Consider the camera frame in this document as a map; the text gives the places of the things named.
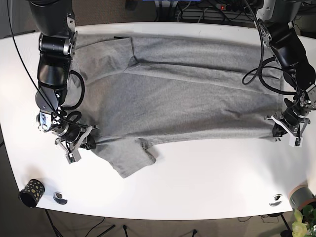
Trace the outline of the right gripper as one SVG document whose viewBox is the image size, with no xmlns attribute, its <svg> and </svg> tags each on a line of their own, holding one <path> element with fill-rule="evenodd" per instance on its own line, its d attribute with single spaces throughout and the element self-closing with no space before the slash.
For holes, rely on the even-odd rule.
<svg viewBox="0 0 316 237">
<path fill-rule="evenodd" d="M 86 150 L 96 148 L 96 143 L 91 132 L 97 128 L 97 126 L 78 125 L 66 125 L 54 128 L 53 134 L 57 136 L 55 144 L 59 145 L 65 151 L 65 157 L 69 164 L 78 162 L 81 159 L 79 148 Z"/>
</svg>

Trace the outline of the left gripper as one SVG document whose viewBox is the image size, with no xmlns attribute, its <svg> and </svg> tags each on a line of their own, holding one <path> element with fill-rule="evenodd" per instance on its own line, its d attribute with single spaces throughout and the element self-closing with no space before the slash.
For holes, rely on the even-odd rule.
<svg viewBox="0 0 316 237">
<path fill-rule="evenodd" d="M 265 120 L 274 122 L 272 129 L 273 137 L 278 138 L 289 134 L 289 145 L 292 147 L 302 147 L 303 132 L 307 125 L 311 123 L 309 118 L 301 118 L 291 109 L 266 116 Z"/>
</svg>

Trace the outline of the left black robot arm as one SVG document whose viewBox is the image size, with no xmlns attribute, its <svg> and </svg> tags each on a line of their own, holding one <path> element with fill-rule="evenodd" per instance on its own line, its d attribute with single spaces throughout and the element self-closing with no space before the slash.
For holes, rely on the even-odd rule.
<svg viewBox="0 0 316 237">
<path fill-rule="evenodd" d="M 300 0 L 258 0 L 254 7 L 244 2 L 254 18 L 259 33 L 261 47 L 267 46 L 273 56 L 264 59 L 260 56 L 258 68 L 253 70 L 254 77 L 268 90 L 279 95 L 292 96 L 284 99 L 285 111 L 267 117 L 274 121 L 275 138 L 289 134 L 289 144 L 302 145 L 303 132 L 310 123 L 308 114 L 316 109 L 316 72 L 308 62 L 306 50 L 294 29 L 294 19 L 300 11 Z M 283 91 L 268 85 L 263 79 L 262 70 L 276 61 L 278 70 L 285 81 L 294 89 Z"/>
</svg>

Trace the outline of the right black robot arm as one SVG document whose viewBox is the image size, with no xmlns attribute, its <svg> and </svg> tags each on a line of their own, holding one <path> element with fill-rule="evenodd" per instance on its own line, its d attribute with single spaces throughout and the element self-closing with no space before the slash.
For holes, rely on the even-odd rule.
<svg viewBox="0 0 316 237">
<path fill-rule="evenodd" d="M 65 151 L 68 162 L 77 162 L 81 158 L 78 149 L 94 149 L 95 141 L 90 135 L 94 127 L 80 124 L 82 114 L 77 111 L 83 102 L 85 85 L 83 77 L 71 70 L 78 34 L 72 1 L 31 0 L 29 6 L 40 31 L 35 96 L 40 109 L 39 130 L 56 135 L 55 144 Z M 74 105 L 64 106 L 70 75 L 79 79 L 81 94 Z"/>
</svg>

